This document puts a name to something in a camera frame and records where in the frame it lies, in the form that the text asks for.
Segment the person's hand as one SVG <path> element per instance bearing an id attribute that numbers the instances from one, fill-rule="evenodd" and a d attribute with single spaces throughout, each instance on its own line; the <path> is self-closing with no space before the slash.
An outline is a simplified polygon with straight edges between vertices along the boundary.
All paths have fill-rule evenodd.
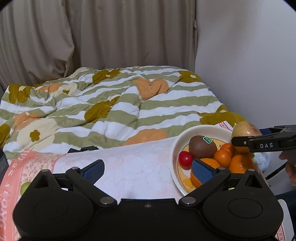
<path id="1" fill-rule="evenodd" d="M 285 157 L 285 153 L 282 152 L 280 155 L 279 155 L 279 159 L 280 160 L 286 160 L 286 157 Z M 287 172 L 288 176 L 289 176 L 289 179 L 290 179 L 290 182 L 291 182 L 291 185 L 293 187 L 295 187 L 295 171 L 293 170 L 294 166 L 291 165 L 290 163 L 287 163 L 286 166 L 285 166 L 285 171 Z"/>

